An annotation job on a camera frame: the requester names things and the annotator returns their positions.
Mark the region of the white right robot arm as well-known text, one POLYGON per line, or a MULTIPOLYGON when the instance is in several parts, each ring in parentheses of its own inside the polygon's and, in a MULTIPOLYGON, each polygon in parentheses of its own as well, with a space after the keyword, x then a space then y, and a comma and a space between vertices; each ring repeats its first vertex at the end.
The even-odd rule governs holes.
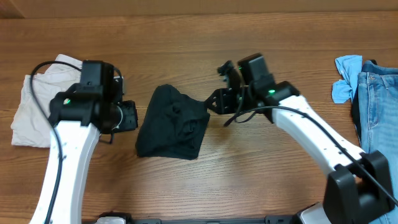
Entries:
POLYGON ((205 101, 217 114, 238 117, 263 114, 292 136, 326 176, 322 202, 295 215, 270 216, 266 223, 370 223, 397 206, 389 164, 379 151, 368 154, 326 123, 288 81, 276 83, 262 54, 228 60, 218 67, 226 88, 205 101))

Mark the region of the black Nike t-shirt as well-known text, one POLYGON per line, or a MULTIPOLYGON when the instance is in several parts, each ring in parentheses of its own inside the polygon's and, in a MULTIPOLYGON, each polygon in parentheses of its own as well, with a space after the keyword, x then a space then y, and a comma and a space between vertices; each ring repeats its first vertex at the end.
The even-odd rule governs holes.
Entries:
POLYGON ((180 93, 172 85, 158 86, 139 130, 139 157, 198 157, 210 114, 204 102, 180 93))

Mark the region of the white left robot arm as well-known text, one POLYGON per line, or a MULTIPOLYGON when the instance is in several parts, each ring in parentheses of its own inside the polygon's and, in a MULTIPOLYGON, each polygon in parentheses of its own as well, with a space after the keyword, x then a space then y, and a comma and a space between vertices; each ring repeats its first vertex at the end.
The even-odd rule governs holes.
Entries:
POLYGON ((81 223, 88 168, 102 134, 135 130, 137 110, 124 101, 123 76, 110 63, 85 60, 80 81, 50 101, 50 152, 31 223, 81 223))

